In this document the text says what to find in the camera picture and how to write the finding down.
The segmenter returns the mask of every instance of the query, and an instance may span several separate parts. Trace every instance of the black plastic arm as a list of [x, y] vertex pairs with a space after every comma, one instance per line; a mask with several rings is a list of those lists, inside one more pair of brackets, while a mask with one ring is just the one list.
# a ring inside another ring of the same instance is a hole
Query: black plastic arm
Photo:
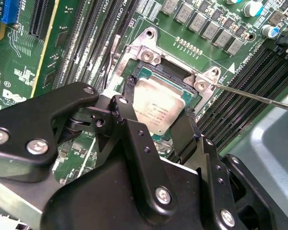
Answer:
[[[73, 111], [94, 105], [98, 98], [96, 90], [77, 82], [0, 110], [0, 130], [8, 135], [0, 144], [0, 177], [24, 182], [46, 179], [57, 158], [54, 133], [59, 136]], [[35, 139], [47, 144], [45, 154], [27, 150]]]

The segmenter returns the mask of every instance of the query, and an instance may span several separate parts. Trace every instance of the robotic arm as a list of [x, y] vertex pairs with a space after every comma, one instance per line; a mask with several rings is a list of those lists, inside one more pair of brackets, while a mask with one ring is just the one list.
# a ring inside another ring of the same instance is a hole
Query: robotic arm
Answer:
[[[246, 166], [221, 159], [186, 111], [170, 128], [180, 164], [160, 159], [132, 107], [135, 81], [112, 99], [77, 82], [0, 111], [0, 184], [27, 203], [39, 200], [40, 215], [23, 221], [41, 230], [288, 230]], [[50, 187], [58, 145], [82, 131], [96, 134], [96, 169]], [[11, 211], [15, 204], [2, 199]]]

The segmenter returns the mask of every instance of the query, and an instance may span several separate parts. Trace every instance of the chip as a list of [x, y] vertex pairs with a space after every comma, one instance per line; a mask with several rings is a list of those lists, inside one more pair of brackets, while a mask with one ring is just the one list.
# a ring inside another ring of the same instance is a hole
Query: chip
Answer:
[[285, 0], [284, 3], [280, 6], [282, 11], [285, 11], [288, 8], [288, 0]]
[[201, 14], [201, 13], [198, 13], [192, 23], [190, 24], [189, 28], [195, 32], [199, 32], [201, 30], [201, 28], [203, 27], [203, 25], [205, 24], [206, 22], [206, 18]]
[[227, 30], [223, 30], [222, 33], [217, 37], [215, 44], [223, 48], [230, 38], [231, 34]]
[[52, 71], [51, 73], [47, 74], [47, 76], [45, 78], [45, 82], [44, 82], [44, 87], [51, 84], [55, 78], [56, 78], [56, 71], [55, 70]]
[[216, 23], [210, 22], [205, 31], [203, 32], [202, 36], [207, 38], [208, 40], [212, 40], [219, 28], [220, 27]]
[[193, 12], [193, 8], [189, 4], [183, 3], [175, 19], [178, 22], [185, 24], [188, 18], [190, 17], [190, 15], [192, 14], [192, 12]]
[[213, 13], [213, 15], [211, 16], [211, 19], [213, 21], [217, 21], [219, 19], [219, 17], [222, 15], [222, 11], [219, 9], [216, 9], [215, 12]]
[[166, 0], [164, 2], [164, 5], [163, 5], [162, 9], [161, 9], [162, 12], [164, 12], [164, 13], [166, 13], [168, 15], [171, 15], [174, 12], [174, 10], [175, 10], [178, 1], [179, 0]]
[[279, 24], [279, 23], [282, 21], [283, 18], [284, 18], [284, 15], [282, 14], [282, 12], [280, 12], [280, 11], [275, 11], [275, 12], [271, 15], [271, 17], [270, 17], [270, 19], [269, 19], [269, 22], [270, 22], [271, 24], [277, 25], [277, 24]]
[[200, 5], [200, 7], [198, 8], [198, 10], [202, 13], [205, 13], [208, 6], [210, 6], [210, 3], [207, 1], [203, 1], [202, 4]]
[[226, 20], [226, 22], [224, 23], [224, 28], [225, 29], [229, 29], [231, 27], [231, 25], [234, 23], [235, 20], [231, 19], [231, 18], [228, 18]]
[[67, 40], [67, 35], [68, 35], [68, 31], [64, 31], [64, 32], [59, 33], [58, 39], [56, 41], [55, 48], [58, 47], [58, 46], [65, 45], [65, 42]]
[[85, 153], [86, 153], [86, 150], [85, 150], [85, 149], [82, 149], [82, 150], [80, 150], [79, 153], [80, 153], [80, 154], [85, 154]]
[[235, 35], [237, 35], [238, 37], [241, 37], [241, 35], [246, 31], [246, 28], [242, 25], [238, 28], [238, 30], [236, 31]]
[[61, 158], [66, 158], [66, 157], [67, 157], [67, 154], [68, 154], [68, 151], [62, 149], [62, 150], [60, 150], [60, 152], [59, 152], [59, 157], [61, 157]]
[[228, 47], [227, 52], [229, 52], [231, 55], [236, 55], [241, 46], [243, 46], [243, 42], [236, 38]]

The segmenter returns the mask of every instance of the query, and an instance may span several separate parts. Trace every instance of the metal bracket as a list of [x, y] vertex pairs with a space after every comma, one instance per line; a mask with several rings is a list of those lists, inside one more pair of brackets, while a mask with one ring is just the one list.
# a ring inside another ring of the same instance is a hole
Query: metal bracket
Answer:
[[157, 30], [153, 27], [148, 27], [130, 45], [128, 45], [118, 64], [118, 68], [113, 74], [113, 78], [116, 80], [111, 81], [111, 84], [116, 84], [121, 78], [130, 59], [141, 60], [156, 66], [161, 63], [161, 58], [164, 58], [191, 74], [190, 77], [185, 78], [183, 81], [194, 87], [202, 97], [202, 100], [195, 108], [195, 114], [198, 113], [214, 93], [214, 87], [209, 82], [205, 81], [205, 79], [211, 79], [216, 83], [221, 75], [221, 69], [219, 67], [212, 67], [202, 74], [158, 47], [157, 38]]
[[219, 67], [211, 67], [209, 70], [203, 73], [203, 75], [197, 75], [187, 77], [183, 80], [184, 83], [194, 87], [199, 95], [202, 97], [200, 102], [194, 108], [194, 113], [198, 114], [204, 105], [209, 101], [215, 91], [215, 87], [212, 83], [217, 83], [221, 75], [221, 69]]

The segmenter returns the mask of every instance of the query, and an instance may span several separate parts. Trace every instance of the silver metal plate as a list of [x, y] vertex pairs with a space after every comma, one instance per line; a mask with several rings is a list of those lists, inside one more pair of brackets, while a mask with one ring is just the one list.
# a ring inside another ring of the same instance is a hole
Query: silver metal plate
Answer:
[[163, 135], [184, 109], [183, 91], [151, 76], [140, 78], [134, 89], [133, 107], [139, 122], [156, 135]]

